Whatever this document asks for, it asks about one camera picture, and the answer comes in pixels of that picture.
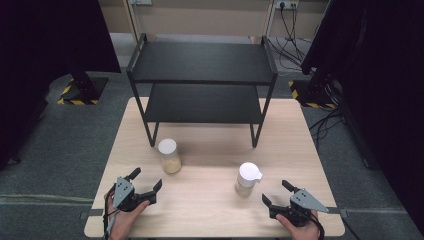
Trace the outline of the white frame post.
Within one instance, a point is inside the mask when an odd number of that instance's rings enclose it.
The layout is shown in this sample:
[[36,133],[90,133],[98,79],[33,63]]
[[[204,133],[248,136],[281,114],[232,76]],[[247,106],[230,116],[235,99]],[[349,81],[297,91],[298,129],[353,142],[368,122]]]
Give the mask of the white frame post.
[[129,23],[130,32],[135,43],[139,41],[139,31],[137,26],[137,18],[133,9],[132,0],[122,0],[125,14]]
[[270,36],[272,25],[274,21],[274,15],[276,11],[276,0],[267,0],[267,11],[265,15],[263,34],[267,37]]

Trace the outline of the person's right hand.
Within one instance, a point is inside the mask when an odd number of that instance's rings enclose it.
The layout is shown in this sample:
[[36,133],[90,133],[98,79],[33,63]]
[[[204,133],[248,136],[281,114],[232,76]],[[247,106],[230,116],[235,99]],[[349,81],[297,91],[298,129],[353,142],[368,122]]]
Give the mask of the person's right hand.
[[296,227],[283,215],[278,214],[276,220],[286,228],[292,240],[319,240],[321,231],[312,221],[303,227]]

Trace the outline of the white wall power socket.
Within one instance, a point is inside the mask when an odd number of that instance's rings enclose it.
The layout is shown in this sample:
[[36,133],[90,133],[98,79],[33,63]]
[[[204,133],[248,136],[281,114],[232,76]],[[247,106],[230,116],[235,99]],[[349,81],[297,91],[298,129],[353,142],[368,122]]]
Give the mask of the white wall power socket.
[[299,0],[277,0],[275,8],[280,10],[294,10],[298,7]]

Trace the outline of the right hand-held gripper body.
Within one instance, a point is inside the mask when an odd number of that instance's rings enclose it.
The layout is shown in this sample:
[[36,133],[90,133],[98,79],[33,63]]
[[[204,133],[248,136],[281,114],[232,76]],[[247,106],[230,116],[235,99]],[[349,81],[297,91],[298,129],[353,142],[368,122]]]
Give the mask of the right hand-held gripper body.
[[312,196],[306,189],[297,189],[290,197],[289,206],[277,206],[268,201],[269,217],[282,215],[295,227],[305,226],[312,218],[312,210],[328,213],[329,209]]

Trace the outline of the glass jar with spouted lid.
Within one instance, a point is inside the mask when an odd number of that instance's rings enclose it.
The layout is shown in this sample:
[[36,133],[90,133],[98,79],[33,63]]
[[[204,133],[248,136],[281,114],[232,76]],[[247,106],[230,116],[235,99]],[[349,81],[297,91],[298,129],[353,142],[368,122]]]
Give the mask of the glass jar with spouted lid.
[[244,162],[239,166],[235,190],[241,197],[248,197],[254,186],[261,181],[263,174],[252,162]]

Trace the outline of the black two-tier shelf rack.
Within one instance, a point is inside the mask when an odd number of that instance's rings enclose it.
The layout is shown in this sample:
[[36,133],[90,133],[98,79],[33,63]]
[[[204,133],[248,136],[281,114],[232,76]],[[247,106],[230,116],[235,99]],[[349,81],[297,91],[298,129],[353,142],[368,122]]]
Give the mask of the black two-tier shelf rack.
[[247,124],[258,144],[278,71],[258,44],[151,42],[142,34],[126,68],[149,144],[160,123]]

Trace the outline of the grey tape strip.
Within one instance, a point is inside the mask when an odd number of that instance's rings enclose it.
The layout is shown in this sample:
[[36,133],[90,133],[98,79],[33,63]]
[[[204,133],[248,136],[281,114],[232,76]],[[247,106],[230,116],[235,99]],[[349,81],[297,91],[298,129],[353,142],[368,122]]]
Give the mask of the grey tape strip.
[[327,207],[327,214],[338,214],[342,218],[348,217],[348,213],[346,210],[340,209],[338,207]]
[[88,212],[81,212],[79,215],[80,220],[86,220],[90,216],[102,216],[103,209],[90,209]]

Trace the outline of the stand base with striped tape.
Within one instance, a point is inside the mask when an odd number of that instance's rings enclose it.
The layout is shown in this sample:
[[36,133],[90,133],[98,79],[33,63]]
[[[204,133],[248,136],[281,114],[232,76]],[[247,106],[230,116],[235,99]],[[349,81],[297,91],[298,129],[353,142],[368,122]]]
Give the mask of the stand base with striped tape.
[[303,107],[335,108],[336,105],[324,90],[313,92],[309,89],[307,80],[292,80],[288,82],[292,97]]
[[58,104],[96,105],[108,82],[107,77],[90,77],[72,74],[72,78],[63,90]]

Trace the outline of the person's left hand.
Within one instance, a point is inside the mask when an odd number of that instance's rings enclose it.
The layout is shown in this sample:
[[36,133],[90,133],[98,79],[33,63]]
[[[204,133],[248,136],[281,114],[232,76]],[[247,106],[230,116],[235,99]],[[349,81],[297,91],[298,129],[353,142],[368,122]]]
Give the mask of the person's left hand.
[[107,240],[127,240],[138,216],[150,205],[148,200],[139,204],[131,212],[117,211],[113,208],[113,194],[104,196],[108,207]]

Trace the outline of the dark curtain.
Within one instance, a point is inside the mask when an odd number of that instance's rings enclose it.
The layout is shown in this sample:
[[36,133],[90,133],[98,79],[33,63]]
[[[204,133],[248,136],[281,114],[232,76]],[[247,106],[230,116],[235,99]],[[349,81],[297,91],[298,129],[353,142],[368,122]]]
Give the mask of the dark curtain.
[[424,0],[329,0],[303,73],[333,80],[365,157],[424,236]]
[[98,0],[0,0],[0,170],[20,147],[50,84],[120,66]]

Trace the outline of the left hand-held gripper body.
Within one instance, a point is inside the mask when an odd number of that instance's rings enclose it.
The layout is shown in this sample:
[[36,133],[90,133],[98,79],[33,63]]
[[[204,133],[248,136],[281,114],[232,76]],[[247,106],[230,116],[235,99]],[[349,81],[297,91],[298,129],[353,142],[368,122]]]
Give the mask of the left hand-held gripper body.
[[137,194],[131,180],[130,176],[117,178],[112,202],[114,209],[132,212],[144,201],[148,201],[150,204],[157,203],[156,188],[146,193]]

